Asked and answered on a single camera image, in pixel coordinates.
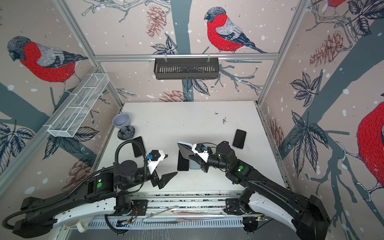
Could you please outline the black phone from case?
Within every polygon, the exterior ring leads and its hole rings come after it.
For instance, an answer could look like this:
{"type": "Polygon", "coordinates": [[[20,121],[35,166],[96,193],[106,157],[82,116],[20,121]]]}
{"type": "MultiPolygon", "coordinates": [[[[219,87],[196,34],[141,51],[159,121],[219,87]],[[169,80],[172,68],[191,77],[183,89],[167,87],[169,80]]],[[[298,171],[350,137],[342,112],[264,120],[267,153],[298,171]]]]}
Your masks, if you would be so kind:
{"type": "Polygon", "coordinates": [[[185,159],[181,151],[179,151],[177,170],[179,172],[187,172],[189,171],[189,169],[190,169],[190,160],[185,159]]]}

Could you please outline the light blue phone case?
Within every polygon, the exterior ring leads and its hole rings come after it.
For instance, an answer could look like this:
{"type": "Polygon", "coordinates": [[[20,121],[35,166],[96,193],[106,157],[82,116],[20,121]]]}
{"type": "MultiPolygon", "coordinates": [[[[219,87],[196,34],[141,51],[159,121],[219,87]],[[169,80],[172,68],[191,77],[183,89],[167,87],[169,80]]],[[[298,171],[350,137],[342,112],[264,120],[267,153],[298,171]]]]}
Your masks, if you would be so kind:
{"type": "Polygon", "coordinates": [[[192,160],[195,162],[199,160],[199,158],[193,152],[193,149],[194,149],[193,144],[178,141],[177,145],[184,159],[192,160]]]}

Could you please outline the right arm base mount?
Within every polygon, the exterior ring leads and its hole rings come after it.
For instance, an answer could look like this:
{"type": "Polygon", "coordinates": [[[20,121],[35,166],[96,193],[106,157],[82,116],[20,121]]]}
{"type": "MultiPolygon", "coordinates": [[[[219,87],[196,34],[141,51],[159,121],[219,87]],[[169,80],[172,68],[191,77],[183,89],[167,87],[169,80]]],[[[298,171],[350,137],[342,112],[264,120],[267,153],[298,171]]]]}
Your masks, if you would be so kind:
{"type": "Polygon", "coordinates": [[[235,216],[240,216],[240,215],[260,215],[264,216],[263,213],[260,212],[255,212],[254,210],[251,209],[251,207],[248,204],[245,204],[239,199],[235,198],[228,198],[225,199],[225,208],[223,211],[228,214],[228,215],[235,215],[235,216]]]}

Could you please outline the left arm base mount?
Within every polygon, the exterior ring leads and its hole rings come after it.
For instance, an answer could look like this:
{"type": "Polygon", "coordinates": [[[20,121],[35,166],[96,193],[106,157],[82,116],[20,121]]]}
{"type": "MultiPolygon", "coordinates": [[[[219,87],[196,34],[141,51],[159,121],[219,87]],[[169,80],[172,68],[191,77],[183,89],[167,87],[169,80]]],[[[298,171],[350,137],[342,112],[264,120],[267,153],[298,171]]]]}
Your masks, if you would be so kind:
{"type": "Polygon", "coordinates": [[[145,216],[148,207],[148,200],[126,200],[117,198],[116,205],[108,216],[145,216]]]}

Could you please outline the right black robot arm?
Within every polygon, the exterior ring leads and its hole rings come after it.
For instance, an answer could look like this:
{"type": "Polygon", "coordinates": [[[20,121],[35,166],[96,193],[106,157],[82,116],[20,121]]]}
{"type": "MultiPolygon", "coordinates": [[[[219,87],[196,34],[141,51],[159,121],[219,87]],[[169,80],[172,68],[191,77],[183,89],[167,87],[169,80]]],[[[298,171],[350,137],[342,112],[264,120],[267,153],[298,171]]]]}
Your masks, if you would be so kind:
{"type": "Polygon", "coordinates": [[[199,164],[203,172],[210,167],[225,172],[234,185],[245,189],[238,203],[238,212],[261,213],[279,221],[296,232],[301,240],[324,240],[330,226],[329,215],[322,201],[305,197],[268,179],[251,165],[238,159],[226,141],[213,146],[178,142],[185,159],[199,164]]]}

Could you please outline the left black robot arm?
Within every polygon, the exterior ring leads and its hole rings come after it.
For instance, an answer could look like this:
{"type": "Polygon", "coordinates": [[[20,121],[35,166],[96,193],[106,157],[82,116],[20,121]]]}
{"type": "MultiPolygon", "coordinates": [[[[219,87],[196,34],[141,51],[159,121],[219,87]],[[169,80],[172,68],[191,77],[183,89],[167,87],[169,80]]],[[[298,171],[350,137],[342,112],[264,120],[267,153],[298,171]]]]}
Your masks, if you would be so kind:
{"type": "Polygon", "coordinates": [[[153,187],[164,188],[177,175],[177,172],[173,172],[158,176],[156,167],[167,157],[168,155],[160,150],[153,150],[146,155],[144,147],[138,141],[124,141],[117,147],[111,167],[90,174],[72,190],[62,194],[47,199],[25,198],[20,211],[5,217],[2,226],[25,239],[39,237],[49,233],[54,224],[59,222],[59,214],[111,198],[116,200],[112,216],[137,216],[139,211],[131,200],[131,195],[134,194],[131,189],[142,187],[147,181],[150,181],[153,187]],[[144,161],[143,167],[139,168],[137,163],[131,160],[119,162],[120,150],[127,144],[139,148],[144,161]]]}

